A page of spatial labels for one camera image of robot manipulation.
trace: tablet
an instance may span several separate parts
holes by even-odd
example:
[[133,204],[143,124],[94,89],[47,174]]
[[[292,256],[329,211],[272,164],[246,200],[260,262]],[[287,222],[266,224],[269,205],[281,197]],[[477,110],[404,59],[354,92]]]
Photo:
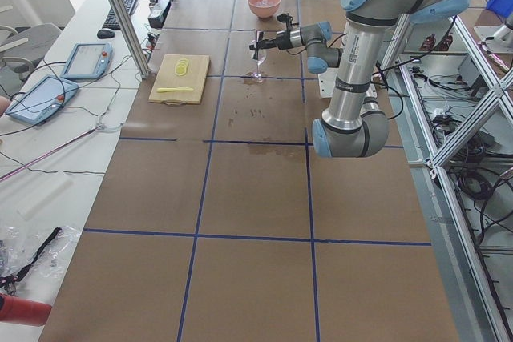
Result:
[[32,125],[43,123],[73,98],[78,89],[75,82],[47,75],[11,104],[5,115]]
[[110,43],[75,44],[61,77],[76,82],[96,80],[105,73],[111,56]]

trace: wooden cutting board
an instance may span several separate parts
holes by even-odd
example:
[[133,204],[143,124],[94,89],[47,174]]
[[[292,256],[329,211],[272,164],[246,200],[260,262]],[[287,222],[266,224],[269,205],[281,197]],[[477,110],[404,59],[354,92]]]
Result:
[[[175,74],[175,66],[180,59],[188,60],[187,74],[183,76]],[[200,104],[209,64],[208,55],[165,55],[148,100],[152,103]],[[194,90],[157,92],[159,88],[176,87],[191,87]]]

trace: lemon slice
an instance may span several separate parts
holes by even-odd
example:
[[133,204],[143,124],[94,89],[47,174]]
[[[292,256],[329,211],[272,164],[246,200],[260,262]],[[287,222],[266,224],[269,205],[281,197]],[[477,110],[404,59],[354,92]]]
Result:
[[175,65],[175,75],[184,76],[187,74],[187,69],[189,67],[189,60],[186,58],[179,59]]

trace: bottle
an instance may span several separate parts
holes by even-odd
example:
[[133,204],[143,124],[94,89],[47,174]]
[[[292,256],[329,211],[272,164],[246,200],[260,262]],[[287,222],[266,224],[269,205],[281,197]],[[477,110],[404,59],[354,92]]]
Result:
[[424,42],[422,42],[422,45],[420,46],[420,51],[431,51],[433,50],[434,45],[436,44],[436,38],[434,37],[434,34],[428,36],[424,39]]
[[440,45],[438,46],[438,51],[448,51],[450,45],[452,44],[452,32],[447,34],[447,36],[442,40]]

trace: pink bowl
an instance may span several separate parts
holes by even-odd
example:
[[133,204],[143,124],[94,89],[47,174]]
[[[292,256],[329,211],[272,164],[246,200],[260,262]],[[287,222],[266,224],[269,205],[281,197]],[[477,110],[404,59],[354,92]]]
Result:
[[249,9],[259,18],[269,18],[280,7],[281,0],[248,0]]

